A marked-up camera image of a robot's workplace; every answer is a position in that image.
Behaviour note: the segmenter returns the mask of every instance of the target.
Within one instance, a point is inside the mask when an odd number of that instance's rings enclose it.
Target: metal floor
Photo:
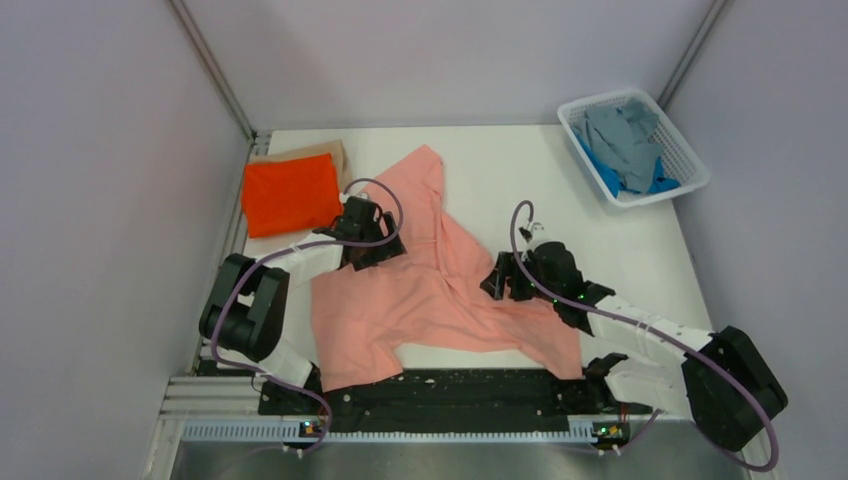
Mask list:
[[[621,457],[549,444],[328,444],[298,460],[267,451],[223,468],[256,445],[184,442],[172,480],[687,480],[750,478],[691,424],[660,421]]]

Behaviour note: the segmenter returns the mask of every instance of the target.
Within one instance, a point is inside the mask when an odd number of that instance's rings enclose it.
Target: folded orange towel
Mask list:
[[[250,238],[330,225],[342,213],[332,155],[246,166],[241,207]]]

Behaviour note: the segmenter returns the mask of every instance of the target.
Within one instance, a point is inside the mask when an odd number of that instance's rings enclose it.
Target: metal pole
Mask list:
[[[733,0],[713,1],[713,4],[710,6],[710,10],[701,22],[701,26],[698,27],[698,31],[695,33],[695,36],[692,38],[692,41],[689,42],[689,47],[686,48],[686,52],[683,53],[683,57],[681,57],[680,62],[674,69],[674,73],[671,74],[671,78],[668,80],[663,92],[660,94],[660,98],[657,99],[657,104],[663,110],[665,110],[671,102],[671,99],[674,98],[674,94],[677,93],[678,87],[680,87],[683,79],[686,78],[686,75],[689,73],[695,59],[698,57],[698,54],[700,54],[701,49],[704,46],[704,42],[710,36],[710,33],[712,33],[713,27],[716,23],[718,23],[721,15],[732,3]]]
[[[194,21],[194,17],[192,17],[185,1],[166,1],[171,6],[177,20],[179,20],[180,25],[183,27],[183,31],[188,36],[197,56],[200,58],[200,62],[203,64],[203,67],[209,75],[209,78],[212,80],[212,84],[215,86],[218,94],[221,95],[221,99],[224,101],[224,104],[226,105],[227,110],[229,110],[230,115],[233,117],[233,120],[236,121],[244,136],[247,137],[248,140],[252,141],[256,135],[256,131],[250,125],[250,121],[247,119],[244,109],[241,107],[238,99],[236,99],[236,95],[233,93],[232,87],[230,87],[227,78],[221,71],[221,67],[215,60],[215,56],[212,55],[212,50],[209,49],[209,45],[203,38],[203,34],[197,27],[197,23]]]

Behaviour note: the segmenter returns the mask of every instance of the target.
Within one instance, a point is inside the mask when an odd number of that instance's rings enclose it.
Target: gray cloth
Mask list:
[[[592,107],[575,128],[598,161],[618,173],[628,190],[645,193],[654,181],[662,145],[648,141],[659,118],[644,103],[631,98],[621,107]]]

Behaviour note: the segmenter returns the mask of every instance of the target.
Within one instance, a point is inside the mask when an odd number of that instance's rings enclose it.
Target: blue cloth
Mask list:
[[[648,138],[659,117],[642,102],[630,99],[623,107],[592,107],[574,127],[580,145],[614,196],[624,189],[659,193],[680,186],[666,178],[662,145]]]
[[[601,180],[604,181],[610,193],[612,193],[613,197],[618,197],[618,192],[621,190],[627,190],[628,192],[639,193],[634,190],[628,190],[623,183],[621,183],[621,179],[618,177],[618,174],[612,168],[603,164],[598,160],[598,157],[595,156],[595,152],[586,145],[586,141],[583,140],[583,137],[580,135],[580,132],[576,128],[572,128],[574,131],[574,135],[577,137],[577,141],[580,142],[580,146],[583,147],[583,150],[586,152],[586,156],[589,157],[589,160],[592,162],[592,165],[595,167],[595,170],[598,171],[598,175],[600,175]],[[680,182],[673,178],[667,178],[665,176],[665,171],[662,166],[662,159],[657,157],[656,162],[654,163],[654,173],[652,175],[653,180],[651,181],[651,186],[648,187],[648,190],[645,193],[660,193],[666,192],[668,190],[673,190],[680,186]]]

